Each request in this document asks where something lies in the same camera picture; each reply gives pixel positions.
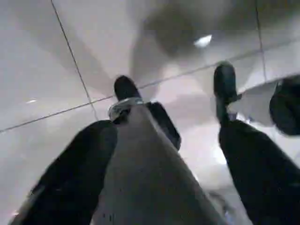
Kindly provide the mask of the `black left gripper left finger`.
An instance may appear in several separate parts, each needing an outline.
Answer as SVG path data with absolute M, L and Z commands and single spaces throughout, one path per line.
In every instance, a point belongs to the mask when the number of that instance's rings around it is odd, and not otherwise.
M 47 167 L 14 217 L 15 225 L 88 225 L 117 144 L 110 120 L 78 132 Z

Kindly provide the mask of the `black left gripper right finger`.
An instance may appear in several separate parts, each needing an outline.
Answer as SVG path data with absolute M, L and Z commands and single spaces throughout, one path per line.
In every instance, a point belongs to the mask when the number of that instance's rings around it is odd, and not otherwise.
M 219 144 L 254 225 L 300 223 L 300 170 L 263 132 L 239 121 L 221 125 Z

